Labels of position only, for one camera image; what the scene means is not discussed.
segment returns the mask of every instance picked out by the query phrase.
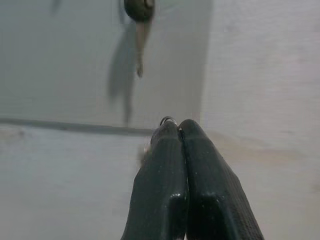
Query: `gray panel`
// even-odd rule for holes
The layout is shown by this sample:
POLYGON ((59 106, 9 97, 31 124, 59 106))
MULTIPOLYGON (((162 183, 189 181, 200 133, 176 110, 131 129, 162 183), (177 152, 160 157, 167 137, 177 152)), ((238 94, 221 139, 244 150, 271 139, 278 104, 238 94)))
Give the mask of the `gray panel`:
POLYGON ((198 119, 211 0, 157 1, 142 79, 135 24, 119 13, 118 0, 2 1, 0 118, 134 128, 198 119))

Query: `textured grip surface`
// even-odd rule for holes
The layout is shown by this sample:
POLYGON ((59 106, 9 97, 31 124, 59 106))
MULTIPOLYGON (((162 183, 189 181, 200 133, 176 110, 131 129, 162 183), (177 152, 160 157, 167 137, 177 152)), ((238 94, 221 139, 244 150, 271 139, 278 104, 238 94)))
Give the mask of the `textured grip surface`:
POLYGON ((181 123, 190 207, 188 240, 262 240, 238 177, 193 120, 181 123))
POLYGON ((134 179, 122 240, 175 240, 186 233, 187 169, 177 126, 167 121, 134 179))

